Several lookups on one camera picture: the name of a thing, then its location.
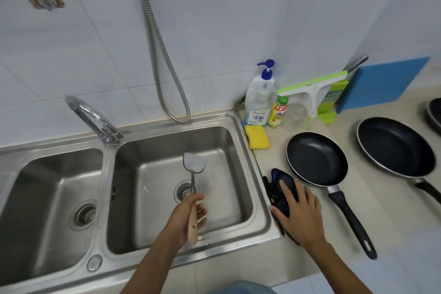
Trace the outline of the blue cutting board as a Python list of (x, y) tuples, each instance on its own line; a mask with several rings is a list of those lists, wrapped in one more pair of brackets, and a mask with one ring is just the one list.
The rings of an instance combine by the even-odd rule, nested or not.
[(336, 112), (396, 101), (429, 60), (420, 57), (359, 67), (336, 102)]

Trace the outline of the yellow sponge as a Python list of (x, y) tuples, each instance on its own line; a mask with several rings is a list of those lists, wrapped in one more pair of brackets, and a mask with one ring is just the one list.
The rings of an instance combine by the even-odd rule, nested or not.
[(245, 125), (245, 134), (251, 150), (266, 150), (270, 148), (268, 136), (262, 125)]

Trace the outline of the small black frying pan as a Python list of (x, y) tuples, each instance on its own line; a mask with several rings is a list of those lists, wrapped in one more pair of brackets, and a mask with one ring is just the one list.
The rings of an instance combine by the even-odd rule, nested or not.
[(339, 184), (348, 174), (348, 160), (341, 147), (329, 137), (316, 132), (294, 135), (287, 144), (286, 158), (297, 177), (326, 188), (329, 199), (341, 210), (367, 257), (376, 260), (377, 251), (346, 201)]

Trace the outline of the white green squeegee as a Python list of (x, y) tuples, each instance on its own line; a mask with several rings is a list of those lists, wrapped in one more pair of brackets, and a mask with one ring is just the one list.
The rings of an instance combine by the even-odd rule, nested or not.
[(321, 76), (309, 81), (298, 83), (295, 85), (290, 85), (285, 88), (281, 88), (277, 91), (279, 96), (292, 96), (301, 93), (306, 93), (310, 98), (310, 106), (308, 108), (307, 130), (311, 129), (311, 124), (313, 124), (315, 118), (317, 117), (317, 95), (322, 88), (329, 90), (330, 87), (341, 80), (346, 79), (348, 71), (340, 71), (332, 73), (328, 76)]

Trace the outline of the chrome faucet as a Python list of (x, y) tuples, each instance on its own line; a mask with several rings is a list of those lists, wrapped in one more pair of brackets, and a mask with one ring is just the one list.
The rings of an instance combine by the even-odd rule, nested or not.
[(107, 149), (119, 146), (123, 135), (102, 113), (76, 96), (66, 96), (65, 102), (96, 133)]

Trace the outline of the small yellow bottle green cap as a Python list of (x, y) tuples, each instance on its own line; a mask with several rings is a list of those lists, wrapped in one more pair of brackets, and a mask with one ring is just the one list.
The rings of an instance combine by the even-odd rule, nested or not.
[(269, 128), (277, 128), (281, 124), (281, 119), (287, 110), (289, 102), (288, 96), (278, 96), (271, 113), (269, 115), (267, 126)]

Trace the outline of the dark pan with metal rim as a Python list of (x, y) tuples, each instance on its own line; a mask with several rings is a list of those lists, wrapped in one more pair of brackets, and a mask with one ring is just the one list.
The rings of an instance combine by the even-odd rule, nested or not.
[(433, 129), (441, 133), (441, 97), (427, 103), (426, 120)]

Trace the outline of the dark blue cloth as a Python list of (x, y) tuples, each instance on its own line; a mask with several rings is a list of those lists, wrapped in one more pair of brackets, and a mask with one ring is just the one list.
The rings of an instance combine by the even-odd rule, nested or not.
[(280, 181), (284, 181), (295, 200), (298, 201), (299, 198), (297, 195), (294, 178), (278, 168), (271, 169), (270, 177), (271, 180), (268, 180), (267, 176), (262, 176), (263, 185), (265, 187), (270, 203), (272, 206), (276, 207), (284, 216), (289, 218), (289, 204), (286, 200), (283, 189), (280, 186)]

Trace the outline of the large black frying pan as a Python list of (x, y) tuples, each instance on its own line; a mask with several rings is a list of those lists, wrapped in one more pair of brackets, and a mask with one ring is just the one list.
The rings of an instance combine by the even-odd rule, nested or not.
[(372, 117), (357, 125), (356, 138), (362, 152), (378, 167), (408, 179), (441, 204), (441, 192), (425, 179), (436, 167), (436, 156), (418, 132), (394, 119)]

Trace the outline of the green packet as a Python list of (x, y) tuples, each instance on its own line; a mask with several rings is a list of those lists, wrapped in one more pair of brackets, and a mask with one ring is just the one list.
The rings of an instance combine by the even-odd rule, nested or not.
[(330, 87), (322, 102), (317, 107), (317, 117), (324, 124), (330, 124), (334, 122), (334, 119), (337, 116), (336, 102), (343, 94), (348, 84), (349, 81), (347, 79), (335, 82)]

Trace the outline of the person's right hand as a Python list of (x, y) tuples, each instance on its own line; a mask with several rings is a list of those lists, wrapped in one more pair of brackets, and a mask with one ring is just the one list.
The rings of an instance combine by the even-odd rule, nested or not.
[(280, 186), (283, 189), (290, 210), (290, 224), (282, 224), (282, 227), (302, 246), (302, 242), (307, 239), (317, 236), (325, 238), (325, 232), (319, 199), (308, 186), (304, 186), (296, 179), (294, 183), (299, 198), (298, 201), (295, 200), (284, 181), (280, 181)]

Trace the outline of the pump soap bottle blue cap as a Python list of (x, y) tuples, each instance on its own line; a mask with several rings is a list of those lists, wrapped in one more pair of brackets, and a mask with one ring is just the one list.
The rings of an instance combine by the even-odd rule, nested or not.
[(258, 63), (258, 66), (264, 66), (264, 69), (248, 85), (244, 102), (243, 125), (264, 126), (267, 124), (270, 111), (277, 97), (272, 70), (274, 65), (275, 61), (272, 59)]

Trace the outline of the person's right forearm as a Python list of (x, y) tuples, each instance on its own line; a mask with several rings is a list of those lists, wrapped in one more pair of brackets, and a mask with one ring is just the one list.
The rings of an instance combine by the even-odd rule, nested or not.
[(307, 239), (302, 246), (317, 264), (334, 294), (373, 294), (324, 237)]

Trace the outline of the metal spatula with wooden handle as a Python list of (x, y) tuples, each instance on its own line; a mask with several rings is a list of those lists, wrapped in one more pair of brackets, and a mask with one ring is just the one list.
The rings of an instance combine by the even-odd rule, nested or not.
[[(190, 172), (190, 191), (196, 193), (195, 175), (204, 171), (207, 165), (207, 159), (196, 154), (185, 152), (183, 155), (184, 168)], [(195, 201), (191, 203), (190, 215), (187, 229), (188, 243), (195, 244), (198, 241), (198, 220)]]

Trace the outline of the stainless steel double sink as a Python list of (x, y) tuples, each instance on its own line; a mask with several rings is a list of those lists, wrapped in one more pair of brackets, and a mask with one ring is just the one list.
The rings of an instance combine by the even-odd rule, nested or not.
[(0, 294), (79, 293), (125, 283), (190, 192), (184, 152), (208, 209), (179, 267), (282, 237), (262, 174), (232, 110), (0, 149)]

